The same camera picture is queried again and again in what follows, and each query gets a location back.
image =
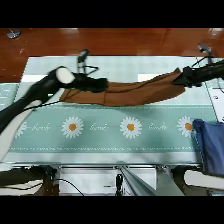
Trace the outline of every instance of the table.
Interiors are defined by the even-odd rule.
[[[150,75],[163,74],[172,72],[177,67],[182,69],[183,67],[191,66],[195,61],[195,57],[89,56],[87,64],[100,68],[98,72],[93,74],[96,78],[106,77],[110,81],[136,82],[142,79],[142,77],[144,78],[144,76],[148,77]],[[76,72],[76,57],[30,57],[24,70],[15,100],[22,97],[29,86],[34,82],[40,80],[47,72],[58,66],[65,66],[73,72]],[[63,89],[49,102],[57,101],[62,92]],[[88,118],[90,120],[85,120],[88,117],[85,114],[87,111],[88,114],[97,112],[97,114],[101,114],[99,115],[101,117],[104,117],[103,114],[106,114],[110,119],[119,117],[119,119],[122,120],[122,116],[127,117],[130,115],[131,117],[139,116],[141,119],[144,118],[144,120],[141,121],[142,123],[151,122],[150,119],[155,121],[155,123],[157,121],[161,122],[154,123],[152,126],[150,126],[152,122],[148,124],[148,132],[147,135],[144,135],[144,140],[140,141],[140,138],[136,138],[135,141],[129,141],[127,143],[125,138],[125,140],[116,141],[121,138],[118,136],[120,132],[112,128],[110,135],[105,135],[105,133],[104,135],[90,134],[91,130],[89,129],[93,125],[92,123],[90,124],[90,121],[92,121],[91,119],[93,119],[93,117],[91,119]],[[61,131],[61,121],[66,117],[73,116],[73,113],[78,113],[79,116],[85,114],[82,120],[88,123],[87,126],[89,126],[89,129],[86,135],[82,134],[80,138],[72,139],[72,141],[68,143],[66,138],[60,140],[63,136],[61,132],[59,135],[59,129]],[[31,114],[27,119],[27,122],[32,123],[32,125],[29,126],[29,131],[23,131],[24,133],[19,136],[19,138],[15,139],[4,162],[101,165],[200,163],[201,158],[197,150],[197,145],[195,145],[193,139],[182,136],[181,132],[179,132],[176,127],[175,122],[181,119],[183,120],[185,116],[187,118],[202,118],[207,121],[216,121],[216,114],[205,83],[201,88],[193,87],[192,89],[186,89],[185,93],[174,99],[145,105],[144,107],[118,108],[116,111],[114,108],[109,107],[105,108],[94,105],[82,107],[75,104],[58,103],[48,108],[40,108],[37,112]],[[85,140],[87,136],[88,138],[89,136],[93,139],[96,138],[97,143],[91,140],[93,146],[88,145],[86,143],[87,140]],[[110,141],[108,136],[115,137],[112,139],[113,141]],[[105,142],[108,144],[106,147],[106,143],[104,143],[104,146],[100,145],[104,140],[106,140]]]

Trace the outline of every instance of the brown cloth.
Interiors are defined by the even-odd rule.
[[[100,93],[86,91],[71,96],[78,90],[65,90],[60,101],[104,106],[134,106],[154,103],[176,97],[185,91],[184,86],[172,85],[172,81],[180,74],[181,71],[177,68],[174,72],[144,82],[109,82],[109,88]]]

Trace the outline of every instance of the blue cloth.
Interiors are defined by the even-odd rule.
[[[193,121],[196,139],[201,152],[204,171],[224,174],[224,123]]]

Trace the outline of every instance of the wooden floor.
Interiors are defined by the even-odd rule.
[[[19,82],[30,56],[75,55],[88,48],[90,55],[202,56],[199,42],[224,57],[224,35],[209,28],[20,28],[9,39],[0,28],[0,82]]]

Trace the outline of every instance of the folded fabric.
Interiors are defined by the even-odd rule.
[[[65,90],[60,101],[104,106],[134,106],[154,103],[176,97],[185,91],[184,86],[172,85],[172,81],[180,74],[181,71],[177,68],[174,72],[144,82],[109,82],[109,88],[100,93]]]
[[[201,152],[204,171],[224,174],[224,123],[208,123],[201,119],[193,121],[196,139]]]

